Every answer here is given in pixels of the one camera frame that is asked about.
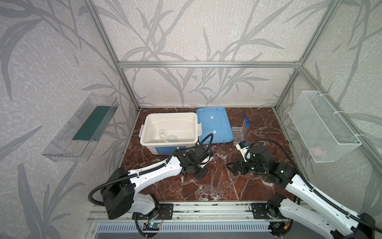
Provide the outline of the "clear glass flask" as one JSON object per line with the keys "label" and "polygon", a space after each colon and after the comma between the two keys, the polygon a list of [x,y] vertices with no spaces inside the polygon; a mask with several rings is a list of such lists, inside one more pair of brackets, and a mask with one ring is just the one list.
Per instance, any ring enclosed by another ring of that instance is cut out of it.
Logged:
{"label": "clear glass flask", "polygon": [[176,135],[169,135],[166,138],[166,141],[168,141],[168,142],[176,142],[177,140],[178,140],[178,138]]}

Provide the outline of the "clear test tube rack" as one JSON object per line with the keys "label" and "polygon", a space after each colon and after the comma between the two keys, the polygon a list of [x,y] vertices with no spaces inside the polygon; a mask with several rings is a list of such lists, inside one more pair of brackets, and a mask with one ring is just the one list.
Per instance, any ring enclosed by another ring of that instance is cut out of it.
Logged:
{"label": "clear test tube rack", "polygon": [[244,131],[246,127],[232,127],[233,144],[236,145],[245,140]]}

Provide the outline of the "white plastic storage bin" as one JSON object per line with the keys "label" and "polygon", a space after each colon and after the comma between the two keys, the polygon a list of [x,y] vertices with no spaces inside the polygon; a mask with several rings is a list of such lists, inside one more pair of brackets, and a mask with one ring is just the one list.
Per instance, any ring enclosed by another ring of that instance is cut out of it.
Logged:
{"label": "white plastic storage bin", "polygon": [[[161,142],[158,132],[164,130],[166,136],[176,135],[176,142]],[[194,146],[202,135],[201,124],[196,113],[155,113],[149,114],[139,132],[140,144],[154,155],[168,155],[179,147]]]}

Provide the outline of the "blue capped test tube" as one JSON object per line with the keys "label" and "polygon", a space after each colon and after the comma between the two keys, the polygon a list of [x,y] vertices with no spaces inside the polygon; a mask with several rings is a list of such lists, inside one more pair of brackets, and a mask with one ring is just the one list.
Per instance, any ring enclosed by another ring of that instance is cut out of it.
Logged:
{"label": "blue capped test tube", "polygon": [[249,118],[245,117],[244,123],[243,123],[243,126],[242,126],[242,136],[243,137],[246,136],[249,127],[250,127]]}
{"label": "blue capped test tube", "polygon": [[243,136],[245,137],[249,128],[250,128],[250,123],[248,121],[246,121],[246,125],[245,125],[245,128],[244,128],[244,131],[243,131]]}

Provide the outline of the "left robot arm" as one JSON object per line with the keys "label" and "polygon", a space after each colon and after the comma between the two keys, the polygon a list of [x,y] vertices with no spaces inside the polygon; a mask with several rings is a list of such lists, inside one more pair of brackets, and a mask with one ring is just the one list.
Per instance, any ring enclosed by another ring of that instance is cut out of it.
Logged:
{"label": "left robot arm", "polygon": [[167,159],[150,166],[129,171],[124,168],[115,170],[106,183],[90,191],[88,200],[94,205],[105,207],[110,220],[128,212],[154,218],[161,210],[160,203],[155,195],[141,194],[141,191],[180,174],[190,174],[198,180],[205,177],[208,172],[206,165],[213,158],[211,145],[203,146],[205,141],[212,142],[213,134],[208,134],[194,146],[176,147]]}

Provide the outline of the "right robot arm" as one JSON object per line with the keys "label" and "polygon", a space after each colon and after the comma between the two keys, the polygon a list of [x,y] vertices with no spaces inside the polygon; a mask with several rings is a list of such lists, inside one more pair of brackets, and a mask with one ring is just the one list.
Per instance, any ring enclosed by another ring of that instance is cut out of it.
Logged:
{"label": "right robot arm", "polygon": [[267,147],[259,141],[241,141],[236,145],[242,159],[228,163],[234,175],[262,175],[287,192],[295,195],[312,209],[306,209],[282,194],[274,194],[267,202],[266,213],[271,218],[282,216],[296,221],[327,239],[373,239],[381,233],[375,219],[359,214],[338,203],[300,175],[296,165],[276,162]]}

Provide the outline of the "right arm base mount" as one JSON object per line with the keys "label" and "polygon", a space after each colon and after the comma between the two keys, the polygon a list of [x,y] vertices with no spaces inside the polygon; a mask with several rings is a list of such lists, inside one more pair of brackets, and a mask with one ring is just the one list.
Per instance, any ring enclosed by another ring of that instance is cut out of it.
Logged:
{"label": "right arm base mount", "polygon": [[254,219],[280,219],[279,211],[269,208],[267,203],[251,203],[249,211],[252,213]]}

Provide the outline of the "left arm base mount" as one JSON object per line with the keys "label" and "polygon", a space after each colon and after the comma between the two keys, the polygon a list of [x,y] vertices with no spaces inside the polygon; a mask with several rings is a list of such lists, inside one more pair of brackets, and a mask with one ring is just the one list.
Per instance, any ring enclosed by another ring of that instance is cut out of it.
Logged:
{"label": "left arm base mount", "polygon": [[147,215],[133,213],[132,219],[135,220],[172,220],[174,204],[160,203]]}

